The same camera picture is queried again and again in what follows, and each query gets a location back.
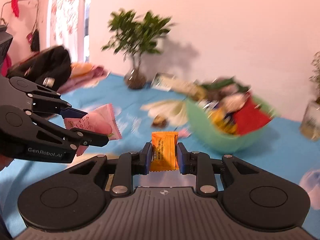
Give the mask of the pink snack packet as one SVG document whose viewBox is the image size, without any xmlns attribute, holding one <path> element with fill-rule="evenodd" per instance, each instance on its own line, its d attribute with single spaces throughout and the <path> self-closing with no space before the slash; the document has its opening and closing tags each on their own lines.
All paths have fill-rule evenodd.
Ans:
<svg viewBox="0 0 320 240">
<path fill-rule="evenodd" d="M 84 117 L 64 118 L 63 120 L 67 129 L 79 128 L 101 133 L 107 135 L 109 140 L 119 140 L 122 138 L 111 103 L 88 112 Z"/>
</svg>

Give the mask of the orange candy packet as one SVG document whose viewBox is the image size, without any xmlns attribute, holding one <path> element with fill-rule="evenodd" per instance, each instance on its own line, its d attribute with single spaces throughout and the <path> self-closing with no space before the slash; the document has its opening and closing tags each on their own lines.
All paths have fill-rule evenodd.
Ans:
<svg viewBox="0 0 320 240">
<path fill-rule="evenodd" d="M 152 132 L 152 161 L 150 172 L 174 171 L 176 160 L 177 132 Z"/>
</svg>

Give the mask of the large red envelope packet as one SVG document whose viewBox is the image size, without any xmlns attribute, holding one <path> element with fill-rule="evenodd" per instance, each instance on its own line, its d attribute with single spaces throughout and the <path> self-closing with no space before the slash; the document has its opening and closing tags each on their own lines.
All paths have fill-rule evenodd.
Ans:
<svg viewBox="0 0 320 240">
<path fill-rule="evenodd" d="M 253 102 L 251 94 L 247 93 L 247 95 L 244 106 L 232 115 L 238 135 L 246 135 L 259 130 L 271 121 L 271 118 Z"/>
</svg>

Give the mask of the yellow blue snack bag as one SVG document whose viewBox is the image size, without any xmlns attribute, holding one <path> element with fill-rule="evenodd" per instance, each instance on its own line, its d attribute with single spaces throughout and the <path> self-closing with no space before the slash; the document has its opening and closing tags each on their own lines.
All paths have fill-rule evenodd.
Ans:
<svg viewBox="0 0 320 240">
<path fill-rule="evenodd" d="M 237 124 L 235 123 L 232 114 L 228 113 L 225 107 L 214 108 L 208 111 L 208 119 L 220 132 L 236 135 Z"/>
</svg>

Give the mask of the green snack packet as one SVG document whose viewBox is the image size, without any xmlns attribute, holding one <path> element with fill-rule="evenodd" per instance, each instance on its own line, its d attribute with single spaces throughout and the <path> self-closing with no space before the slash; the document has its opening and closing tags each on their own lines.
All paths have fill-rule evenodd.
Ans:
<svg viewBox="0 0 320 240">
<path fill-rule="evenodd" d="M 233 77 L 216 79 L 211 83 L 203 83 L 201 84 L 201 87 L 207 90 L 219 90 L 230 85 L 235 85 L 239 92 L 244 93 L 248 92 L 251 88 L 250 86 L 244 86 L 241 83 L 236 82 Z"/>
</svg>

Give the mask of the green plastic bowl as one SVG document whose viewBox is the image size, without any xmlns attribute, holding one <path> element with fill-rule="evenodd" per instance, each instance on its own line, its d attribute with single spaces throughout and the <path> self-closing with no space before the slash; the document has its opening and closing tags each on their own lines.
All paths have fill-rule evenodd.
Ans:
<svg viewBox="0 0 320 240">
<path fill-rule="evenodd" d="M 187 100 L 185 106 L 187 109 L 187 116 L 191 130 L 195 136 L 198 137 L 207 146 L 221 153 L 233 153 L 236 151 L 244 150 L 262 137 L 267 125 L 263 128 L 246 135 L 231 135 L 220 132 L 215 126 L 212 125 L 208 119 L 208 111 L 225 107 L 228 113 L 233 114 L 240 110 L 247 98 L 247 93 L 235 93 L 223 98 L 220 101 L 206 101 L 202 100 L 195 102 Z M 266 113 L 271 120 L 277 116 L 277 112 L 264 100 L 252 95 L 253 102 L 260 108 L 261 111 Z"/>
</svg>

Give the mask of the orange plastic plate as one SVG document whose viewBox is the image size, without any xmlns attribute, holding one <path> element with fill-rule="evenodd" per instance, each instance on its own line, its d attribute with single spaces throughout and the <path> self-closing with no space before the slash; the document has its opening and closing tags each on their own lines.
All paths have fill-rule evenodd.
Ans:
<svg viewBox="0 0 320 240">
<path fill-rule="evenodd" d="M 94 68 L 93 64 L 88 62 L 73 62 L 71 64 L 71 75 L 70 78 L 75 78 L 79 76 L 83 76 L 89 73 Z"/>
</svg>

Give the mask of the black cap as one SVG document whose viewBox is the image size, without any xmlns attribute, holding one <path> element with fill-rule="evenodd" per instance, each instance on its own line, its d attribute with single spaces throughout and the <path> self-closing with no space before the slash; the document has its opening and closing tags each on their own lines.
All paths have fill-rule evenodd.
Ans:
<svg viewBox="0 0 320 240">
<path fill-rule="evenodd" d="M 53 46 L 9 68 L 6 77 L 23 77 L 54 91 L 64 85 L 72 73 L 69 51 Z"/>
</svg>

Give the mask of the blue floral tablecloth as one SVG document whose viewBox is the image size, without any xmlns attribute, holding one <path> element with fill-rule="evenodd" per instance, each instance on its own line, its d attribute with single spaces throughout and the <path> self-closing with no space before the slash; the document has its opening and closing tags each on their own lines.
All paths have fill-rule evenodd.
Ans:
<svg viewBox="0 0 320 240">
<path fill-rule="evenodd" d="M 62 98 L 86 112 L 107 103 L 112 104 L 122 135 L 120 140 L 113 140 L 105 147 L 88 148 L 74 159 L 75 163 L 79 163 L 97 154 L 115 158 L 125 152 L 141 150 L 151 140 L 153 132 L 152 120 L 141 107 L 161 100 L 183 100 L 184 96 L 151 88 L 129 90 L 121 77 L 109 75 L 95 87 L 80 88 L 64 94 Z M 299 126 L 298 122 L 275 118 L 256 143 L 236 152 L 236 156 L 299 183 L 304 174 L 319 169 L 319 142 L 306 139 L 300 133 Z M 15 160 L 1 172 L 1 216 L 12 236 L 19 235 L 25 229 L 17 209 L 19 194 L 29 185 L 66 168 L 66 164 Z"/>
</svg>

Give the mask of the brown wrapped candy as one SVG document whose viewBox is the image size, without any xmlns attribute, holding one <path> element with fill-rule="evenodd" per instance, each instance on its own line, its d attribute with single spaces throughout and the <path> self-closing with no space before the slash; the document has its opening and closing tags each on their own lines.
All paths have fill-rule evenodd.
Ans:
<svg viewBox="0 0 320 240">
<path fill-rule="evenodd" d="M 154 117 L 151 126 L 155 127 L 155 128 L 162 129 L 162 128 L 165 128 L 167 126 L 167 124 L 168 124 L 168 122 L 167 122 L 166 117 L 164 117 L 164 116 L 159 114 L 159 115 Z"/>
</svg>

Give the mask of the white digital clock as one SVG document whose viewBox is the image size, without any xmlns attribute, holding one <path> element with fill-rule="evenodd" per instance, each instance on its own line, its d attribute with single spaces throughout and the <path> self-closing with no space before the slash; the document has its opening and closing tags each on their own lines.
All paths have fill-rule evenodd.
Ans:
<svg viewBox="0 0 320 240">
<path fill-rule="evenodd" d="M 162 91 L 170 91 L 171 90 L 171 81 L 175 78 L 174 75 L 166 74 L 166 73 L 156 73 L 153 81 L 151 82 L 151 88 Z"/>
</svg>

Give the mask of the floral curtain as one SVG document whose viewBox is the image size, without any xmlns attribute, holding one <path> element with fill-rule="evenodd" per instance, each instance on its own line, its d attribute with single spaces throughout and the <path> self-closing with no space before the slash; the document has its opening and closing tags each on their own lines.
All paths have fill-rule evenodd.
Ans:
<svg viewBox="0 0 320 240">
<path fill-rule="evenodd" d="M 71 61 L 85 60 L 85 33 L 88 3 L 91 0 L 49 0 L 47 47 L 62 45 Z"/>
</svg>

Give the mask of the hanging clothes rack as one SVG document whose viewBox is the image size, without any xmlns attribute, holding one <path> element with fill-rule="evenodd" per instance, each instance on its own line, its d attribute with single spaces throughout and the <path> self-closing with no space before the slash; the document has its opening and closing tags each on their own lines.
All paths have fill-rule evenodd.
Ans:
<svg viewBox="0 0 320 240">
<path fill-rule="evenodd" d="M 39 30 L 40 0 L 9 0 L 1 5 L 1 22 L 13 36 L 9 55 L 13 58 L 31 54 L 31 37 Z"/>
</svg>

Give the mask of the leafy plant in glass vase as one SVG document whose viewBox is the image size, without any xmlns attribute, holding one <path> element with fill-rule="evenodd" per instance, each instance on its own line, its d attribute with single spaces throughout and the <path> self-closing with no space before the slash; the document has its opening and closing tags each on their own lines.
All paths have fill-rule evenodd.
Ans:
<svg viewBox="0 0 320 240">
<path fill-rule="evenodd" d="M 140 70 L 145 54 L 159 55 L 158 42 L 165 39 L 174 24 L 171 17 L 162 17 L 151 10 L 137 15 L 135 10 L 120 8 L 110 14 L 108 30 L 111 33 L 102 51 L 112 50 L 114 55 L 123 54 L 123 60 L 130 59 L 132 67 L 124 76 L 124 82 L 131 90 L 142 89 L 146 76 Z"/>
</svg>

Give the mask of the small plant in clear cup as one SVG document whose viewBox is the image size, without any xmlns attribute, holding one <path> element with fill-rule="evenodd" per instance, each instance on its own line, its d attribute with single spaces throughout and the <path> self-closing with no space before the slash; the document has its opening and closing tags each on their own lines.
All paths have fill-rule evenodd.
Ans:
<svg viewBox="0 0 320 240">
<path fill-rule="evenodd" d="M 310 81 L 316 86 L 316 97 L 308 103 L 299 130 L 304 137 L 317 141 L 319 140 L 319 51 L 313 56 L 311 65 L 314 66 L 314 70 Z"/>
</svg>

